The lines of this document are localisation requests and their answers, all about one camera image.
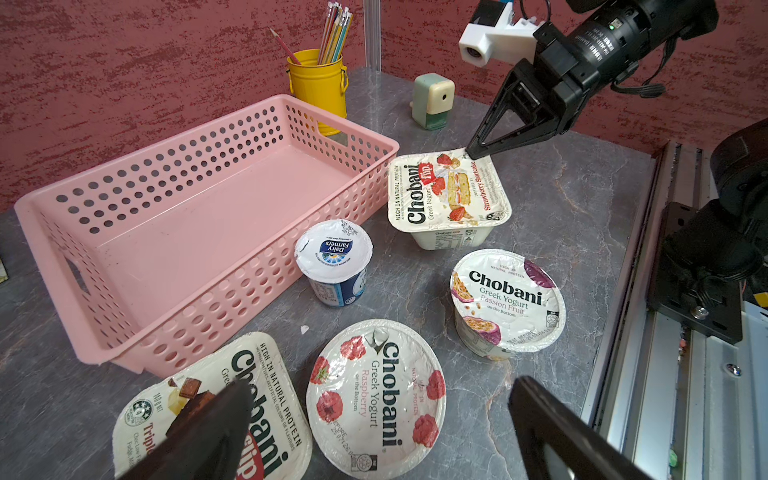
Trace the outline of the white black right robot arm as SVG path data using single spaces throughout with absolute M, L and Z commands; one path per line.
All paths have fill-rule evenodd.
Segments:
M 571 1 L 588 18 L 570 34 L 551 21 L 522 19 L 533 45 L 513 60 L 466 152 L 478 159 L 548 140 L 569 130 L 587 102 L 603 88 L 657 98 L 665 88 L 647 79 L 624 81 L 658 46 L 669 60 L 680 40 L 712 32 L 719 19 L 712 1 Z

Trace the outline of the small Dairy Farmers yogurt cup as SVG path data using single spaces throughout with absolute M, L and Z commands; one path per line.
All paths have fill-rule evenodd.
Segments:
M 312 226 L 294 249 L 297 266 L 315 295 L 331 307 L 351 305 L 363 294 L 372 255 L 373 244 L 365 230 L 343 219 Z

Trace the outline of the Chobani Flip strawberry yogurt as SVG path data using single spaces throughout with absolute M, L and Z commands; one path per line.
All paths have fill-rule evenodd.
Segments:
M 511 217 L 489 156 L 464 149 L 399 156 L 388 165 L 388 219 L 424 250 L 477 247 Z

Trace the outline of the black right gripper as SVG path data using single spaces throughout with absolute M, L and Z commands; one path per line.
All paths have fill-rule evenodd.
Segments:
M 594 66 L 573 42 L 551 23 L 539 27 L 534 39 L 534 59 L 519 61 L 509 72 L 466 147 L 471 159 L 540 143 L 569 130 L 588 100 Z M 508 111 L 523 126 L 488 141 Z

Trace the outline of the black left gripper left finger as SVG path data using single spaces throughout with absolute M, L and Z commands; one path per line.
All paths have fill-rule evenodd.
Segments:
M 124 479 L 234 479 L 252 408 L 249 384 L 225 387 Z

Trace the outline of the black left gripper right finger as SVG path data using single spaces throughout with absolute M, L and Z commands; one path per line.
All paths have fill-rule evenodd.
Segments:
M 530 479 L 646 479 L 530 376 L 515 379 L 508 408 Z

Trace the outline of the Chobani Flip chocolate yogurt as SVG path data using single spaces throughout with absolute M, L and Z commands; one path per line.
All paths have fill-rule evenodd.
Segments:
M 312 457 L 282 356 L 260 332 L 137 394 L 112 446 L 118 479 L 300 479 Z

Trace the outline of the Chobani raspberry yogurt tub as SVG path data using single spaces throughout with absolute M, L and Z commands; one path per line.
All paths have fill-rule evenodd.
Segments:
M 356 479 L 393 479 L 436 445 L 447 410 L 439 360 L 410 327 L 357 322 L 319 354 L 306 394 L 315 441 Z

